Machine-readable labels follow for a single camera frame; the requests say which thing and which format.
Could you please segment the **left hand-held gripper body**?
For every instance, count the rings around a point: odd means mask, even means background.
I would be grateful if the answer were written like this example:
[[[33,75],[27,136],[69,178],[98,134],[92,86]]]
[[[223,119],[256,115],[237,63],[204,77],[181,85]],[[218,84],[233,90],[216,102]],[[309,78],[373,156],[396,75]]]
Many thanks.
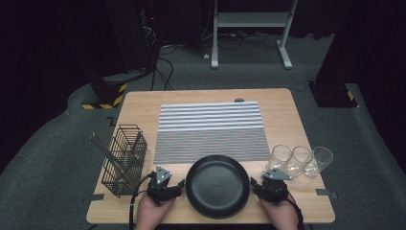
[[[147,195],[155,204],[161,205],[163,202],[172,199],[169,198],[169,192],[174,191],[168,187],[170,177],[171,172],[160,166],[157,166],[156,171],[152,173],[151,180],[147,185]]]

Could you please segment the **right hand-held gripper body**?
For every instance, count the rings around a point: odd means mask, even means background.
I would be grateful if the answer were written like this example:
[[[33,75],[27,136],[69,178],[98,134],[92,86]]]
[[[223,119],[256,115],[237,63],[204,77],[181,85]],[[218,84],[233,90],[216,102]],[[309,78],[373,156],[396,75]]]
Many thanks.
[[[280,169],[272,169],[262,172],[262,186],[264,200],[267,202],[279,203],[288,196],[285,180],[292,180],[293,177]]]

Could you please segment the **clear drinking glass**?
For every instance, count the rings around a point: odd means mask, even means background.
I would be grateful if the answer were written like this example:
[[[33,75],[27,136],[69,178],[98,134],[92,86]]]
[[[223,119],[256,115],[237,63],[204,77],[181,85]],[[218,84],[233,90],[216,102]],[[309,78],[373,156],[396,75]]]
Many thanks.
[[[270,158],[267,162],[267,169],[284,170],[285,166],[292,157],[292,150],[286,145],[276,145],[272,148]]]
[[[332,152],[325,147],[315,147],[312,155],[312,160],[303,170],[303,173],[307,176],[317,176],[333,162]]]
[[[303,146],[292,150],[292,157],[285,165],[285,171],[292,177],[297,177],[305,166],[312,160],[312,151]]]

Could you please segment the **black wire basket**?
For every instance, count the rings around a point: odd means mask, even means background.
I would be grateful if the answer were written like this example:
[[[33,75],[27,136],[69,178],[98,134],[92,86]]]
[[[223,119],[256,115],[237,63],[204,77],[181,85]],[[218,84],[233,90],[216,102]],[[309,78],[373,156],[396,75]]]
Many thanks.
[[[125,173],[128,158],[139,131],[142,130],[137,125],[119,125],[110,141],[109,150],[122,164],[125,178],[128,180],[128,182],[118,181],[113,165],[107,158],[104,159],[102,165],[104,172],[101,177],[101,184],[104,185],[114,196],[120,197],[132,195],[136,191],[136,186],[141,181],[141,175],[147,154],[147,141],[144,137],[144,133],[137,145],[137,162],[131,168],[129,173]]]

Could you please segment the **black plate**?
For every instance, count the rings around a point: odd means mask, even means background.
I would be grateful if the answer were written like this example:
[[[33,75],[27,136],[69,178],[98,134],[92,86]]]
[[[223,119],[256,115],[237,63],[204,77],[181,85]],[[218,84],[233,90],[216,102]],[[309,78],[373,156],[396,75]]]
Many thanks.
[[[227,219],[245,207],[250,195],[250,179],[235,159],[209,155],[196,161],[188,171],[186,195],[200,215]]]

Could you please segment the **person's right hand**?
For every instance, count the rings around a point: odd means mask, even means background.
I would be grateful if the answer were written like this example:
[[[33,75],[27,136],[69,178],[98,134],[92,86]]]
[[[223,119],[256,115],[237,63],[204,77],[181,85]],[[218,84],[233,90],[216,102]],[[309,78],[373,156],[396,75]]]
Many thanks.
[[[259,200],[261,207],[277,230],[298,230],[298,215],[292,201],[283,200],[277,204]]]

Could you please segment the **person's left hand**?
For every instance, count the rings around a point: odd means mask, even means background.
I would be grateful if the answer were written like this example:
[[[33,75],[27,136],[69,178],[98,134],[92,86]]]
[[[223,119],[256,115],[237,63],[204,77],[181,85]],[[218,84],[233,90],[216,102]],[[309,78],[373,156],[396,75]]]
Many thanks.
[[[155,230],[170,210],[174,201],[175,198],[156,204],[148,195],[144,195],[138,204],[134,230]]]

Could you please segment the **grey tape piece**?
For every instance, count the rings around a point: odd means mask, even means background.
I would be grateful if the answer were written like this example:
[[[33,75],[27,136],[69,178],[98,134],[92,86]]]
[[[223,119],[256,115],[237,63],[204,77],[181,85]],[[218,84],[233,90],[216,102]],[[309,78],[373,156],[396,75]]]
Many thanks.
[[[329,189],[316,189],[317,196],[328,196],[329,198],[338,198],[337,193]]]
[[[103,199],[104,199],[104,194],[95,194],[95,195],[88,195],[88,196],[86,196],[86,197],[82,200],[82,202],[83,202],[83,203],[90,203],[90,202],[95,201],[95,200],[103,200]]]

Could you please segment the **grey striped placemat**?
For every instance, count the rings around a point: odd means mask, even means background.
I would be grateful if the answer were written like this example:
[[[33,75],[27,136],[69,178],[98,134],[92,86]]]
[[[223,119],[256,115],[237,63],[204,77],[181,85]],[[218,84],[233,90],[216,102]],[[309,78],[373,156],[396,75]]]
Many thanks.
[[[163,104],[154,155],[156,165],[189,164],[221,154],[261,161],[270,150],[256,102]]]

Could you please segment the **long grey utensil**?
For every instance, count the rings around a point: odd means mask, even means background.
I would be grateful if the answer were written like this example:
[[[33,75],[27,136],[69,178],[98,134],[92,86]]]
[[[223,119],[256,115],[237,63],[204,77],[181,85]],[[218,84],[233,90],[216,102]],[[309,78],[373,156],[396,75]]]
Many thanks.
[[[102,141],[101,137],[96,131],[93,131],[89,139],[101,150],[102,154],[110,161],[115,169],[117,180],[128,182],[122,169],[122,164],[118,161],[117,157],[112,154],[106,144]]]

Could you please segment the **black stand with striped base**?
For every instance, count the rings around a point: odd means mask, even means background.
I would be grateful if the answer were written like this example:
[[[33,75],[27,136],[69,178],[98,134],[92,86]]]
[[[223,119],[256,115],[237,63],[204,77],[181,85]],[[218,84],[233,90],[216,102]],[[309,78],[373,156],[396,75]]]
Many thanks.
[[[127,84],[154,71],[160,37],[150,0],[89,0],[80,35],[91,68],[94,98],[84,108],[119,105]]]
[[[351,62],[356,56],[354,42],[357,35],[351,22],[356,15],[354,1],[349,0],[316,79],[308,83],[319,107],[357,107],[346,87],[350,81]]]

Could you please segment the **white metal stand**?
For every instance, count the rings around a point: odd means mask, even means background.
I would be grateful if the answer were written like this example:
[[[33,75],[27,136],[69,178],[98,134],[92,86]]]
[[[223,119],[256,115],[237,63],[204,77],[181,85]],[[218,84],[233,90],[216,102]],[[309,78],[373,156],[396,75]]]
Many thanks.
[[[284,68],[293,68],[285,44],[290,32],[298,0],[291,0],[289,11],[281,12],[223,12],[218,11],[218,0],[214,0],[213,16],[213,45],[211,67],[216,69],[218,59],[218,29],[219,28],[283,28],[282,38],[276,41]]]

